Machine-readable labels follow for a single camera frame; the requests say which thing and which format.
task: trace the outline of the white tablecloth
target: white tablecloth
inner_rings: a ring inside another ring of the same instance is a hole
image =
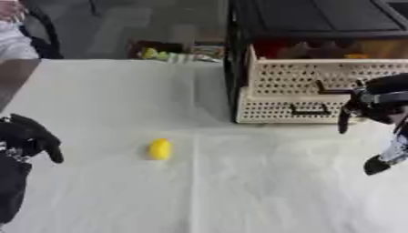
[[[366,177],[392,129],[229,123],[222,68],[44,61],[5,110],[63,141],[32,160],[7,233],[406,233],[408,163]],[[168,162],[148,143],[174,144]]]

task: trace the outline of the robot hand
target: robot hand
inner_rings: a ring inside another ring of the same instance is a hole
[[[351,92],[351,100],[342,107],[339,116],[341,134],[347,132],[351,116],[396,125],[391,146],[365,163],[367,175],[377,174],[404,161],[408,157],[408,74],[375,78],[365,84],[358,82]]]
[[[19,115],[0,118],[0,226],[20,209],[26,178],[32,165],[27,160],[45,151],[62,163],[61,142],[36,121]]]

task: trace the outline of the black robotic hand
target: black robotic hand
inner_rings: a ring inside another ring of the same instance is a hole
[[[19,115],[0,118],[0,225],[10,222],[20,209],[26,190],[31,157],[45,151],[62,163],[61,142],[36,121]]]
[[[340,133],[347,131],[351,115],[393,124],[390,116],[403,114],[403,107],[408,106],[408,74],[375,78],[365,84],[357,82],[351,96],[340,113]]]
[[[339,131],[347,132],[351,116],[395,124],[395,139],[390,148],[379,156],[372,157],[365,165],[367,175],[374,175],[404,161],[408,151],[405,140],[408,112],[408,74],[375,78],[367,83],[358,82],[351,93],[351,99],[343,107],[339,116]]]

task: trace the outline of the table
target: table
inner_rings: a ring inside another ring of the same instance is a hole
[[[147,61],[39,64],[4,114],[46,125],[66,162],[32,160],[7,233],[406,232],[408,163],[366,177],[392,129],[239,126],[219,65]],[[146,158],[166,137],[168,162]]]

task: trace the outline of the yellow object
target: yellow object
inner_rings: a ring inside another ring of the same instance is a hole
[[[156,56],[158,56],[158,51],[156,49],[154,49],[154,48],[149,47],[143,53],[142,59],[146,59],[146,60],[147,59],[154,59],[154,58],[156,58]]]
[[[149,154],[155,160],[169,160],[171,157],[171,143],[165,138],[157,139],[150,144]]]
[[[348,59],[367,59],[368,56],[363,55],[363,54],[351,54],[351,55],[346,55],[345,58],[348,58]]]

